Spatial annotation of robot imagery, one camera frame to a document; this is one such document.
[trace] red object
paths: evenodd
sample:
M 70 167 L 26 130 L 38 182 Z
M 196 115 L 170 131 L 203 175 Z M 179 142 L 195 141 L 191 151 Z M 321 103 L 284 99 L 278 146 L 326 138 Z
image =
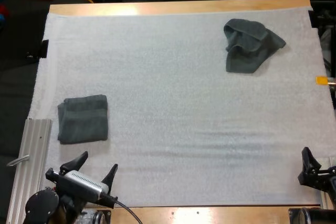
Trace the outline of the red object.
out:
M 0 5 L 0 14 L 4 15 L 5 17 L 9 16 L 9 12 L 4 5 Z

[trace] table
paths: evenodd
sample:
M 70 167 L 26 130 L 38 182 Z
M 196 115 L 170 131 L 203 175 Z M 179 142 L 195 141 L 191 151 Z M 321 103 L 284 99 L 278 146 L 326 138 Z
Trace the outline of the table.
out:
M 51 5 L 61 15 L 108 16 L 268 10 L 310 6 L 309 0 L 222 0 L 193 2 Z M 212 206 L 133 208 L 143 223 L 289 223 L 288 208 L 302 206 Z M 122 208 L 112 212 L 113 224 L 135 223 Z

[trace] white fabric surface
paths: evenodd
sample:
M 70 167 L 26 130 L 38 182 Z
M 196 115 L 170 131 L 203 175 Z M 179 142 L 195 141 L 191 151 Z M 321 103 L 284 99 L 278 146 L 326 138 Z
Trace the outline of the white fabric surface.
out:
M 190 15 L 49 14 L 31 118 L 51 118 L 46 169 L 83 151 L 100 180 L 119 164 L 112 194 L 129 206 L 316 204 L 299 185 L 301 150 L 334 156 L 335 118 L 308 8 Z M 231 18 L 283 38 L 254 74 L 225 71 Z M 105 94 L 109 139 L 57 141 L 57 105 Z

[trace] folded gray towel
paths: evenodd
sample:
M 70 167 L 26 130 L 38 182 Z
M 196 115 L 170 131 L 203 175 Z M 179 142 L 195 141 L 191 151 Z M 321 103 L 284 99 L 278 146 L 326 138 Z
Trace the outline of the folded gray towel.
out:
M 58 106 L 61 144 L 106 140 L 108 137 L 107 98 L 93 95 L 65 99 Z
M 228 40 L 226 71 L 253 73 L 286 42 L 259 22 L 231 19 L 224 26 Z

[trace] metal clamp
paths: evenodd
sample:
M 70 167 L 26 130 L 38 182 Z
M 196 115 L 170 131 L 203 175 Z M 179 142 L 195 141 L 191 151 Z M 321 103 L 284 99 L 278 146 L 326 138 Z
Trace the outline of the metal clamp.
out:
M 9 162 L 7 164 L 7 166 L 16 166 L 18 165 L 19 163 L 23 162 L 23 161 L 26 161 L 26 160 L 29 160 L 29 154 L 23 156 L 23 157 L 19 157 L 11 162 Z

